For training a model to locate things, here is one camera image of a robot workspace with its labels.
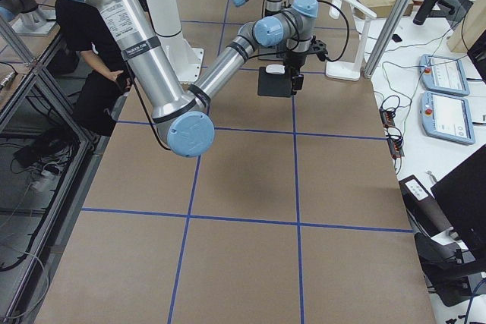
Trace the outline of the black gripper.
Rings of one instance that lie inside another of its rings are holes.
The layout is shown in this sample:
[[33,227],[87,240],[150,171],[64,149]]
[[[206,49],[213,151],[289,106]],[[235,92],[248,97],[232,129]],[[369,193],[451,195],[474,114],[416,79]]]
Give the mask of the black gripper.
[[301,68],[305,65],[307,52],[287,50],[283,57],[283,65],[288,75],[291,75],[292,95],[296,95],[303,87],[304,75]]

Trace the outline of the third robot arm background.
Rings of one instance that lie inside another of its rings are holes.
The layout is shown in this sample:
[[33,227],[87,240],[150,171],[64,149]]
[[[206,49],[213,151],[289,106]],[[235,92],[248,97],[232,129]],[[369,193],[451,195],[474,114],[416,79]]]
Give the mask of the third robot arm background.
[[55,11],[42,9],[36,0],[1,0],[1,16],[15,20],[12,29],[21,36],[47,36],[55,26]]

